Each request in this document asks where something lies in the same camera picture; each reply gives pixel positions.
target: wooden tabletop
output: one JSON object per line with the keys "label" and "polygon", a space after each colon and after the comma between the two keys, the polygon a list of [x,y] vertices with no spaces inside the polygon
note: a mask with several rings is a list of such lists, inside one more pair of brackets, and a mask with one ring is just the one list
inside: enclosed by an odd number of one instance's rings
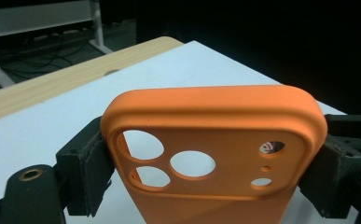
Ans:
{"label": "wooden tabletop", "polygon": [[0,118],[183,45],[159,37],[0,90]]}

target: dark floor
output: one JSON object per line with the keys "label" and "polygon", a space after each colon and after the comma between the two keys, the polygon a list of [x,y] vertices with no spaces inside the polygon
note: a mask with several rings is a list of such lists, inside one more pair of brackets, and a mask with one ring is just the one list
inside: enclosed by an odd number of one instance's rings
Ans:
{"label": "dark floor", "polygon": [[[104,44],[113,51],[136,44],[135,20],[104,25],[103,32]],[[16,44],[9,44],[14,39],[11,36],[0,39],[0,66],[14,82],[43,76],[103,55],[89,44],[94,36],[88,24],[46,33],[25,38],[16,36],[19,39]]]}

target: orange phone case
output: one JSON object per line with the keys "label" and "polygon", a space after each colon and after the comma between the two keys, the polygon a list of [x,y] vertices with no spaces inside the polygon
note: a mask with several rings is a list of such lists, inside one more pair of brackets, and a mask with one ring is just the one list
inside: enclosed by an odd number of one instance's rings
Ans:
{"label": "orange phone case", "polygon": [[[163,153],[136,159],[128,130],[154,135]],[[272,224],[281,222],[327,126],[306,91],[265,85],[127,91],[104,112],[101,131],[146,223]],[[209,155],[214,170],[178,173],[171,158],[190,149]],[[162,170],[169,184],[145,185],[136,171],[144,166]]]}

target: cable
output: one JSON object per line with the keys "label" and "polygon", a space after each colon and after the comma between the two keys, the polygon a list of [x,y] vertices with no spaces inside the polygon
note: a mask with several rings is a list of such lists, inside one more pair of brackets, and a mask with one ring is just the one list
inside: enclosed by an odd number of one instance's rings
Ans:
{"label": "cable", "polygon": [[56,50],[55,50],[54,56],[52,56],[52,58],[47,63],[41,64],[40,67],[46,67],[46,66],[52,64],[52,62],[57,58],[57,55],[59,54],[59,51],[62,48],[62,43],[63,43],[63,40],[64,40],[63,37],[64,37],[64,34],[61,34],[61,41],[60,41],[60,43],[58,45],[58,48],[56,48]]}
{"label": "cable", "polygon": [[23,71],[23,70],[17,70],[17,69],[12,69],[12,68],[2,68],[3,71],[8,71],[8,72],[16,72],[16,73],[24,73],[24,74],[41,74],[41,75],[44,75],[44,74],[47,74],[47,73],[51,73],[53,71],[34,71],[34,72],[30,72],[30,71]]}
{"label": "cable", "polygon": [[56,68],[59,68],[59,69],[63,69],[63,67],[61,67],[61,66],[59,66],[59,65],[57,65],[57,64],[54,64],[54,63],[50,63],[50,64],[44,65],[44,64],[42,64],[42,63],[32,63],[32,62],[28,62],[28,61],[26,61],[26,60],[24,60],[24,59],[21,59],[21,58],[18,56],[20,53],[17,53],[17,52],[10,52],[10,54],[11,54],[17,61],[19,61],[19,62],[21,62],[21,63],[28,64],[28,65],[30,65],[30,66],[32,66],[32,67],[42,68],[42,67],[47,67],[47,66],[53,66],[53,67],[56,67]]}
{"label": "cable", "polygon": [[[32,43],[32,47],[34,47],[34,48],[37,49],[37,50],[42,51],[44,54],[49,54],[47,51],[42,50],[41,48],[39,48],[38,46],[34,45],[33,43]],[[67,62],[67,63],[69,64],[69,66],[74,65],[70,60],[68,60],[68,59],[64,58],[63,56],[60,56],[60,55],[59,55],[59,51],[60,51],[61,48],[62,48],[62,43],[61,43],[61,45],[57,48],[57,51],[56,51],[56,53],[54,54],[54,55],[56,55],[56,59],[61,59],[61,60],[65,61],[65,62]]]}
{"label": "cable", "polygon": [[61,55],[60,57],[66,58],[66,57],[74,55],[74,54],[78,53],[79,51],[81,51],[82,49],[84,49],[84,47],[90,43],[90,38],[93,37],[93,34],[94,34],[93,30],[91,30],[90,36],[87,38],[87,41],[80,48],[74,50],[73,52],[67,53],[65,55]]}
{"label": "cable", "polygon": [[24,76],[24,75],[18,74],[18,73],[13,72],[13,71],[8,71],[8,70],[6,70],[6,72],[10,73],[10,74],[11,74],[12,76],[14,76],[14,77],[21,77],[21,78],[27,79],[27,80],[32,79],[32,77],[26,77],[26,76]]}

